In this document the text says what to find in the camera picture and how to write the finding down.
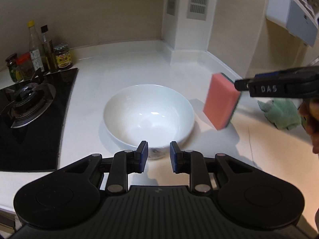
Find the pink sponge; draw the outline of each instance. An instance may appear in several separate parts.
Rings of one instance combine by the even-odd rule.
[[[222,73],[212,75],[203,112],[217,130],[227,127],[241,93]]]

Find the red lid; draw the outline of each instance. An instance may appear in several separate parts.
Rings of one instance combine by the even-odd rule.
[[[24,54],[22,54],[21,56],[19,56],[19,57],[16,59],[16,63],[17,63],[17,65],[20,65],[20,64],[24,63],[25,61],[27,61],[27,60],[29,60],[29,59],[31,59],[31,55],[30,55],[29,52],[27,52],[27,53],[24,53]]]

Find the bowl rim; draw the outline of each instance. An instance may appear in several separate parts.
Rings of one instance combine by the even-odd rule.
[[[163,87],[163,88],[172,90],[172,91],[175,92],[175,93],[178,93],[182,98],[184,98],[184,99],[186,100],[186,102],[187,102],[187,104],[189,105],[190,109],[192,109],[192,125],[191,125],[191,127],[189,128],[189,130],[186,132],[186,135],[185,135],[184,137],[182,137],[181,139],[176,140],[176,142],[177,142],[177,143],[180,143],[180,142],[186,140],[186,139],[189,137],[189,135],[190,135],[190,133],[192,132],[192,130],[193,130],[193,128],[194,128],[194,125],[195,125],[195,113],[194,113],[194,108],[193,108],[192,104],[190,104],[189,100],[188,100],[185,96],[183,96],[181,93],[179,93],[178,91],[176,91],[176,90],[174,90],[174,89],[172,89],[172,88],[169,88],[169,87],[167,87],[167,86],[158,85],[158,84],[135,84],[135,85],[131,85],[131,86],[122,88],[122,89],[118,90],[115,94],[113,94],[113,95],[111,96],[111,98],[106,102],[106,104],[105,104],[105,106],[104,106],[104,110],[103,110],[103,122],[104,122],[104,125],[105,125],[105,127],[106,127],[108,133],[109,133],[114,139],[120,141],[121,143],[127,145],[128,147],[133,147],[133,148],[137,148],[137,147],[138,147],[138,145],[136,145],[136,146],[131,145],[131,144],[129,144],[129,143],[124,142],[123,140],[120,140],[120,139],[117,138],[115,135],[113,135],[112,132],[108,129],[107,124],[106,124],[106,122],[105,122],[105,118],[104,118],[104,116],[105,116],[105,111],[106,111],[106,107],[107,107],[107,104],[110,102],[110,100],[111,100],[113,97],[115,97],[115,96],[119,95],[120,93],[124,92],[125,90],[132,89],[132,88],[135,87],[135,86],[158,86],[158,87]],[[167,146],[154,147],[154,148],[169,148],[169,144],[168,144]]]

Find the crumpled green rag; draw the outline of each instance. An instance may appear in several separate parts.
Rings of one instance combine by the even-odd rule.
[[[258,101],[265,117],[278,129],[291,130],[301,124],[301,117],[290,99],[276,98],[266,103]]]

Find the yellow bottle cap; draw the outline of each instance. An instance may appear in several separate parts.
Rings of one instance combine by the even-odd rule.
[[[29,21],[28,22],[28,28],[31,28],[31,27],[33,27],[34,26],[34,21],[32,20],[32,21]]]

